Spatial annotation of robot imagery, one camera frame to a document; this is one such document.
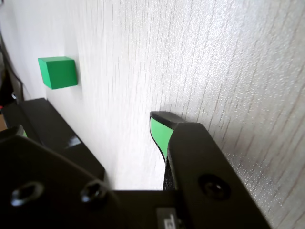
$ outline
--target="textured white surface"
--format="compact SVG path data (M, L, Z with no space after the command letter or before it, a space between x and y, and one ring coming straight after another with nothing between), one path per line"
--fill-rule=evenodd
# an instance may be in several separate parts
M30 98L46 96L116 189L160 189L150 111L205 125L274 228L305 225L305 3L6 0L0 25ZM76 60L45 88L37 58Z

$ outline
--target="black wire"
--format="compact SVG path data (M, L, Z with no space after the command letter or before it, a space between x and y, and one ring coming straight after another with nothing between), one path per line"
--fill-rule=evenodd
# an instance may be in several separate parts
M13 76L18 80L18 82L20 83L20 95L21 95L21 101L24 101L24 95L23 95L23 87L24 86L24 83L21 81L21 79L16 75L16 73L14 72L13 68L11 67L10 65L10 62L8 61L8 58L6 56L6 54L4 53L2 47L1 47L1 44L0 44L0 52L2 53L2 56L3 56L3 61L4 61L4 65L5 67L8 67L8 69L10 70L10 72L13 74Z

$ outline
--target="black plastic part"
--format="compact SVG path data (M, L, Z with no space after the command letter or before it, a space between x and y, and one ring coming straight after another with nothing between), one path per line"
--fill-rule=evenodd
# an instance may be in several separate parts
M8 127L21 124L28 138L54 150L103 180L105 169L44 98L2 109Z
M186 121L178 115L167 111L151 111L150 118L153 118L172 130L174 130L179 123L186 123Z
M173 177L188 212L187 228L269 229L262 213L202 124L178 124L168 150ZM204 193L201 179L205 175L217 178L205 181L217 183L221 180L227 184L229 196L215 199Z
M34 140L35 142L41 143L38 135L20 106L13 103L5 106L1 111L7 128L22 125L28 138Z
M14 136L14 135L19 135L19 136L23 135L23 127L21 125L14 126L14 127L8 128L6 130L0 131L0 141L2 139L8 138L8 137Z
M32 140L14 136L0 142L0 214L3 228L125 228L117 197L107 192L99 209L81 201L81 191L96 177ZM13 206L14 190L28 182L44 186L41 197Z

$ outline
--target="bolt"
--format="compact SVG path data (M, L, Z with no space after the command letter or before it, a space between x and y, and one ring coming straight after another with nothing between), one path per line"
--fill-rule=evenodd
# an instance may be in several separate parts
M11 197L11 204L15 207L25 205L37 200L44 191L44 186L40 182L31 181L14 190Z
M100 180L89 182L81 191L81 200L84 203L91 203L105 199L107 189Z

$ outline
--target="green cube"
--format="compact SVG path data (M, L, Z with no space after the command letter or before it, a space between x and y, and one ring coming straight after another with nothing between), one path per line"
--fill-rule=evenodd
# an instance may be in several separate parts
M75 62L65 56L39 58L43 83L51 89L77 85Z

